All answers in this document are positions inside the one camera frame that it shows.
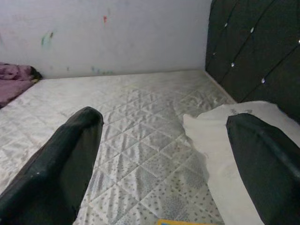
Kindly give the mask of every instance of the quilted mattress cover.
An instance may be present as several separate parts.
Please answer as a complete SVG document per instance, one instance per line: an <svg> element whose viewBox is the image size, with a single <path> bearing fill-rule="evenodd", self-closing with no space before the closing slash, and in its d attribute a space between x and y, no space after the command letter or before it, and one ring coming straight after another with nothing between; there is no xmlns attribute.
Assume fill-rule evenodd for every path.
<svg viewBox="0 0 300 225"><path fill-rule="evenodd" d="M0 193L85 106L104 116L76 225L223 224L182 127L228 97L202 71L42 80L0 110Z"/></svg>

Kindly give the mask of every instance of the white mattress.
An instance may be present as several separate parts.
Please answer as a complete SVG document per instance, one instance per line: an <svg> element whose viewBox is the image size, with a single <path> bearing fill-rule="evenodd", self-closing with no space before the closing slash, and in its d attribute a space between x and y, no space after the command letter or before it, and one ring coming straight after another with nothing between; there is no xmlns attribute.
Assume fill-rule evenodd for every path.
<svg viewBox="0 0 300 225"><path fill-rule="evenodd" d="M201 71L42 80L0 110L0 192L58 126L92 106L105 125L75 224L222 224L182 115L230 103Z"/></svg>

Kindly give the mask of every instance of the yellow object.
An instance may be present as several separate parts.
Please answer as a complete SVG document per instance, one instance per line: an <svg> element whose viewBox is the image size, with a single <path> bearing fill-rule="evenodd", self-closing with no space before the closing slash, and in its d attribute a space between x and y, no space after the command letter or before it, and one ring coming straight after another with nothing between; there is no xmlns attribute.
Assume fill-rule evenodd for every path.
<svg viewBox="0 0 300 225"><path fill-rule="evenodd" d="M160 219L158 220L157 225L213 225L213 224L200 224L200 223L190 223L190 222Z"/></svg>

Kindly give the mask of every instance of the mattress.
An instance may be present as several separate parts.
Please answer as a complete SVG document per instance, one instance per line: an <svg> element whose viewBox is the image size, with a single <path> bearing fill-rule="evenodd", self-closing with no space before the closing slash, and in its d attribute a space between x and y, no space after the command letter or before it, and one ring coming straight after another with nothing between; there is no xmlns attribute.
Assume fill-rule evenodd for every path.
<svg viewBox="0 0 300 225"><path fill-rule="evenodd" d="M42 80L0 110L0 192L73 113L104 116L76 225L223 224L182 127L233 100L202 71Z"/></svg>

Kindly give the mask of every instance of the red mark on wall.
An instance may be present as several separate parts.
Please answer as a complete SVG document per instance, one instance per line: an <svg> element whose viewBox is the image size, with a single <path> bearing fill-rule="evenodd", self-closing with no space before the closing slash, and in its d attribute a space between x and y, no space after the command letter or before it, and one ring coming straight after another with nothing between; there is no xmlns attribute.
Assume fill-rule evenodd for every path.
<svg viewBox="0 0 300 225"><path fill-rule="evenodd" d="M107 22L107 16L103 16L103 21L104 21L104 24Z"/></svg>

